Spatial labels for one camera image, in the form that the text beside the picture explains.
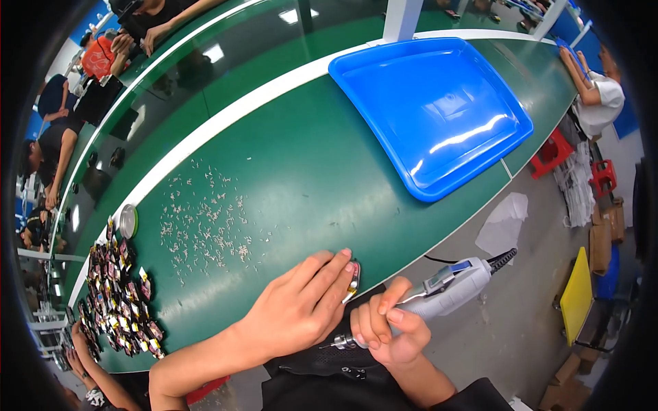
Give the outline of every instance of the yellow board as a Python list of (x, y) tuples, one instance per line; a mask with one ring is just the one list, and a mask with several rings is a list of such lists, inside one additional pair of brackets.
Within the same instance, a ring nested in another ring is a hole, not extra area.
[(562, 318), (565, 321), (567, 331), (567, 343), (570, 347), (585, 323), (590, 305), (592, 305), (590, 266), (587, 263), (585, 247), (581, 247), (567, 283), (567, 288), (565, 288), (565, 292), (560, 299)]

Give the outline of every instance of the red stool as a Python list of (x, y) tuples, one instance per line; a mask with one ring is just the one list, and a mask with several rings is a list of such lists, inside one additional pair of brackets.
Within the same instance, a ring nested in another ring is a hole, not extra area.
[[(597, 161), (592, 164), (592, 176), (590, 183), (594, 184), (596, 193), (594, 196), (599, 199), (610, 193), (617, 187), (617, 175), (612, 160)], [(605, 189), (603, 184), (610, 184), (609, 189)]]
[(187, 394), (185, 396), (185, 401), (187, 402), (188, 405), (194, 404), (195, 402), (201, 400), (203, 397), (208, 395), (208, 393), (210, 393), (212, 390), (221, 387), (222, 384), (227, 382), (230, 377), (231, 377), (230, 375), (227, 375), (226, 377), (222, 377), (214, 381), (210, 381), (208, 384), (204, 385), (198, 390), (194, 390), (191, 393)]
[(535, 168), (532, 178), (536, 180), (548, 173), (562, 163), (562, 161), (566, 160), (573, 151), (574, 149), (571, 147), (571, 144), (555, 128), (548, 137), (548, 140), (542, 145), (542, 148), (530, 159), (530, 162)]

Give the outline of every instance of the person in white shirt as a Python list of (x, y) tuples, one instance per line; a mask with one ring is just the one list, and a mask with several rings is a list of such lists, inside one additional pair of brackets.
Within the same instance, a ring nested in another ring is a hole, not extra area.
[(577, 54), (591, 81), (587, 79), (569, 50), (560, 47), (560, 57), (578, 90), (573, 111), (582, 131), (594, 142), (601, 137), (601, 131), (617, 119), (624, 107), (626, 97), (620, 85), (621, 70), (603, 44), (599, 59), (603, 65), (604, 76), (590, 70), (582, 52)]

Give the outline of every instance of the fingernail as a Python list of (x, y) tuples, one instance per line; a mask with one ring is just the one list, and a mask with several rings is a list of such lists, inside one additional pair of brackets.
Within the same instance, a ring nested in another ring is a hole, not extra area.
[(386, 314), (387, 308), (388, 308), (388, 302), (382, 301), (379, 303), (379, 307), (377, 307), (377, 312), (383, 316), (384, 314)]
[(405, 315), (404, 311), (400, 310), (399, 308), (393, 308), (388, 312), (387, 317), (392, 322), (400, 322), (402, 321), (402, 317), (404, 315)]

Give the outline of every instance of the cardboard box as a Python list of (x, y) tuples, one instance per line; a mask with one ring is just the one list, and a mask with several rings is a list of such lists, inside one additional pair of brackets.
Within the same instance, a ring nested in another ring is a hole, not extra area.
[[(599, 342), (599, 345), (604, 347), (606, 340), (607, 340), (607, 334), (603, 336), (603, 338)], [(601, 351), (587, 347), (582, 347), (582, 349), (578, 353), (578, 357), (580, 358), (580, 366), (578, 367), (578, 373), (582, 375), (590, 375), (592, 372), (592, 368), (594, 367), (594, 363), (596, 363), (596, 360), (598, 360), (600, 356), (601, 356)]]
[(603, 219), (600, 226), (590, 228), (590, 271), (604, 276), (610, 264), (611, 251), (610, 221)]
[(579, 366), (580, 366), (580, 357), (572, 352), (569, 358), (567, 358), (567, 361), (565, 361), (565, 363), (560, 367), (560, 369), (557, 370), (553, 378), (551, 378), (550, 384), (555, 386), (563, 385), (571, 377), (576, 375)]
[(598, 203), (594, 203), (594, 211), (592, 211), (592, 224), (595, 226), (601, 225), (601, 211)]
[(570, 378), (564, 385), (546, 387), (544, 397), (539, 404), (542, 411), (577, 411), (582, 408), (592, 390), (577, 379)]
[(621, 205), (613, 205), (601, 213), (601, 218), (610, 221), (611, 240), (619, 241), (620, 243), (623, 242), (626, 229), (626, 224), (624, 223), (624, 208)]

